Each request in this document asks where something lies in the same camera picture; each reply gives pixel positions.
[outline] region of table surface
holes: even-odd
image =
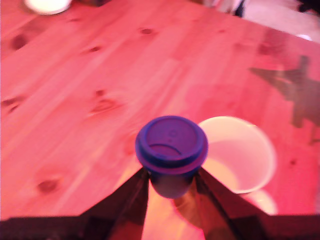
[[[187,0],[75,1],[54,16],[2,1],[1,217],[88,209],[141,167],[136,134],[164,115],[259,126],[279,214],[314,213],[319,66],[320,45]],[[143,239],[203,239],[194,202],[149,191]]]

